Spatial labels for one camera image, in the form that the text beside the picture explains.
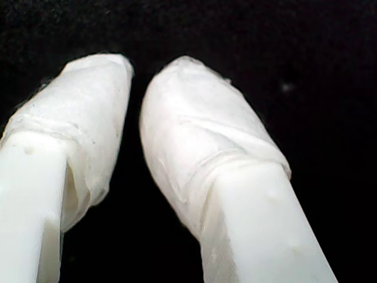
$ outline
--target black background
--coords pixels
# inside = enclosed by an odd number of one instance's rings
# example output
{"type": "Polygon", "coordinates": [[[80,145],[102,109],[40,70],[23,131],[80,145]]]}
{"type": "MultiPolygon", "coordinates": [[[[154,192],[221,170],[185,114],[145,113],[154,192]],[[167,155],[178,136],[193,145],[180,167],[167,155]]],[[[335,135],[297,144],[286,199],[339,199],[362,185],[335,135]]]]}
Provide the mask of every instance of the black background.
{"type": "Polygon", "coordinates": [[[0,12],[1,123],[71,59],[121,52],[135,68],[110,194],[65,235],[60,282],[203,282],[199,245],[150,177],[137,124],[148,82],[183,54],[244,92],[290,162],[339,282],[363,281],[376,1],[2,1],[0,12]]]}

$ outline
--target white plastic leg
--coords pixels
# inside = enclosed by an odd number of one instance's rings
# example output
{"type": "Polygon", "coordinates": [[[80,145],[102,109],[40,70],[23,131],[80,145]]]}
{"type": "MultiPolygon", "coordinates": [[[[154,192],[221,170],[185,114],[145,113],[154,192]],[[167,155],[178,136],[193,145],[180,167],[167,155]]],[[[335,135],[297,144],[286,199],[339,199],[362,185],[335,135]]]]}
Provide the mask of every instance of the white plastic leg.
{"type": "Polygon", "coordinates": [[[15,133],[0,150],[0,282],[58,282],[66,168],[46,134],[15,133]]]}

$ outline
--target black fabric backdrop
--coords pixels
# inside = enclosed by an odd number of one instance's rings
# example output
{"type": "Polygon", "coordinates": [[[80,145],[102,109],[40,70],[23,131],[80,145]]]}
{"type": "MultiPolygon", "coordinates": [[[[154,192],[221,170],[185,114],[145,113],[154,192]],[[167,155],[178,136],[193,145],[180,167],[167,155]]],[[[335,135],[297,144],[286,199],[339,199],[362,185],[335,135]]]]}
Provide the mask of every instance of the black fabric backdrop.
{"type": "Polygon", "coordinates": [[[0,12],[1,123],[71,59],[121,52],[135,68],[110,194],[65,235],[60,282],[203,282],[199,245],[155,186],[138,135],[148,82],[183,54],[244,92],[291,164],[339,282],[363,282],[376,1],[29,0],[2,1],[0,12]]]}

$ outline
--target white fabric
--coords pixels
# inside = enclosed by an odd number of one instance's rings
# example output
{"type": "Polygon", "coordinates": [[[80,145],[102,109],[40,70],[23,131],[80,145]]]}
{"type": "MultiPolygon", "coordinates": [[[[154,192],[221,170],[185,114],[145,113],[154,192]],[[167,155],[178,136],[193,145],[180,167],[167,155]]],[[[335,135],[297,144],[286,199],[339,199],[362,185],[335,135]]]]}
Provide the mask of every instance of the white fabric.
{"type": "Polygon", "coordinates": [[[107,194],[123,134],[133,67],[122,55],[89,55],[61,74],[9,120],[1,143],[15,131],[48,133],[67,150],[73,183],[62,230],[77,223],[107,194]]]}
{"type": "Polygon", "coordinates": [[[211,160],[243,154],[278,162],[290,176],[287,160],[242,93],[191,57],[174,60],[153,78],[140,133],[154,180],[196,238],[209,188],[191,190],[188,183],[211,160]]]}

